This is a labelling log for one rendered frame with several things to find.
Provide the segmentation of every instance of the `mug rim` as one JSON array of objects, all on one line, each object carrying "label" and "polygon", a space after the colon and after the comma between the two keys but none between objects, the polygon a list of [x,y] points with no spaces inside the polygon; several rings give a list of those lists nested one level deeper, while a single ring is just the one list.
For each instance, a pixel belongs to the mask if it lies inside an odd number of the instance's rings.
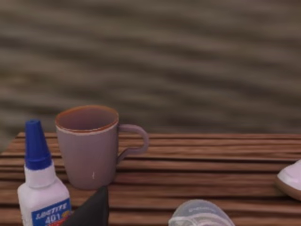
[{"label": "mug rim", "polygon": [[[79,111],[79,110],[82,110],[82,109],[85,109],[85,108],[97,108],[97,109],[101,109],[101,110],[106,110],[106,111],[109,111],[109,112],[115,114],[116,117],[115,117],[114,121],[111,122],[110,124],[102,126],[102,127],[98,127],[98,128],[95,128],[95,129],[69,129],[69,128],[66,128],[66,127],[64,127],[64,126],[62,126],[62,125],[59,124],[58,121],[59,121],[59,119],[63,115],[72,113],[74,111]],[[118,114],[118,112],[115,109],[107,107],[107,106],[104,106],[104,105],[77,106],[77,107],[73,107],[73,108],[64,110],[64,111],[60,112],[55,117],[55,125],[57,126],[58,129],[69,131],[69,132],[73,132],[73,133],[90,133],[90,132],[104,131],[105,129],[110,129],[111,127],[113,127],[114,125],[116,125],[118,123],[118,121],[119,121],[119,114]]]}]

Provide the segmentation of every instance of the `black object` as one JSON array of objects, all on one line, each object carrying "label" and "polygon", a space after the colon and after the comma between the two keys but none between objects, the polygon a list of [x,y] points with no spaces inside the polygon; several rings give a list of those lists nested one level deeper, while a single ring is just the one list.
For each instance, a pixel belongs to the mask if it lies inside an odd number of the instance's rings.
[{"label": "black object", "polygon": [[84,204],[78,207],[62,226],[108,226],[109,195],[108,188],[99,188]]}]

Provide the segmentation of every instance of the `blue cap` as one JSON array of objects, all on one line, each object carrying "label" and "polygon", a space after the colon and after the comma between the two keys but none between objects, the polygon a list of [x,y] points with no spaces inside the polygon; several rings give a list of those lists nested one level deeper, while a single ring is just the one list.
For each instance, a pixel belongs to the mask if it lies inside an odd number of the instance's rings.
[{"label": "blue cap", "polygon": [[30,170],[42,170],[52,163],[40,120],[29,120],[25,124],[25,166]]}]

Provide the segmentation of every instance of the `mug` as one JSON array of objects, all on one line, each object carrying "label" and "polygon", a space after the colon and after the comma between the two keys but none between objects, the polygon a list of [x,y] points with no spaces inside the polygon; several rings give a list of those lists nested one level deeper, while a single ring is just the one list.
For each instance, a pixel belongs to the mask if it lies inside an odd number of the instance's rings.
[{"label": "mug", "polygon": [[[69,182],[76,188],[96,190],[114,180],[116,165],[128,154],[144,153],[148,134],[139,126],[119,124],[119,114],[106,106],[80,106],[55,118],[59,147]],[[126,148],[118,156],[119,132],[136,132],[142,147]]]}]

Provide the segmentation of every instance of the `bottle label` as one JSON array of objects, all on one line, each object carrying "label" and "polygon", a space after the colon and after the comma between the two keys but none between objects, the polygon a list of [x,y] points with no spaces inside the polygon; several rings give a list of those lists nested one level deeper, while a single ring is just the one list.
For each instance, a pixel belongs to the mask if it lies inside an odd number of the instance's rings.
[{"label": "bottle label", "polygon": [[50,226],[63,222],[71,214],[70,198],[32,212],[32,226]]}]

